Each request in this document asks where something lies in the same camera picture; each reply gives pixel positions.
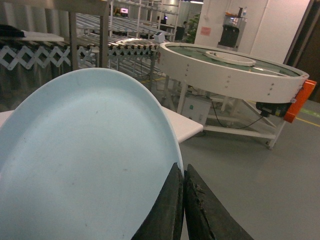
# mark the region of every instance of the orange motor cover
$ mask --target orange motor cover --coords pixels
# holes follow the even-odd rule
[[[296,118],[296,116],[300,112],[300,109],[305,104],[305,102],[309,98],[309,96],[312,93],[312,91],[315,89],[316,84],[317,84],[317,82],[316,81],[312,81],[312,80],[306,80],[303,83],[302,88],[300,89],[300,91],[295,96],[296,102],[291,104],[291,106],[289,107],[288,111],[284,115],[283,119],[285,121],[287,121],[289,123],[292,123],[294,121],[294,119]]]

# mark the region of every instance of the monitor screen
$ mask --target monitor screen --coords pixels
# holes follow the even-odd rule
[[[120,8],[120,13],[127,14],[129,12],[128,8]]]

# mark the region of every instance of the plate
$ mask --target plate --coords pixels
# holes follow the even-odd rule
[[[0,239],[130,240],[173,163],[184,169],[156,98],[110,69],[45,84],[0,142]]]

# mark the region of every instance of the yellow floor line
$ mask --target yellow floor line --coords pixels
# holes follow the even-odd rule
[[[316,124],[316,123],[314,123],[314,122],[301,119],[301,118],[299,118],[299,117],[296,117],[295,119],[298,119],[298,120],[300,120],[300,121],[302,121],[302,122],[305,122],[305,123],[307,123],[307,124],[312,124],[312,125],[314,125],[314,126],[316,126],[316,127],[320,127],[319,124]]]

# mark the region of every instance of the black object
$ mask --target black object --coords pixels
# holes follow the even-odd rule
[[[25,33],[13,26],[0,24],[0,37],[25,38]]]
[[[243,7],[239,7],[238,18],[241,18]]]
[[[291,103],[266,103],[257,102],[255,104],[256,109],[260,110],[260,115],[263,117],[269,117],[269,115],[275,115],[277,117],[284,117],[291,106]]]
[[[190,240],[253,240],[192,165],[188,165],[184,177],[184,207]]]
[[[177,26],[174,40],[175,41],[182,40],[182,38],[184,37],[184,34],[185,34],[185,28],[182,26]]]
[[[223,25],[221,40],[218,43],[221,46],[234,48],[239,36],[239,28],[230,25]]]
[[[174,163],[150,213],[131,240],[179,240],[184,220],[183,176]]]

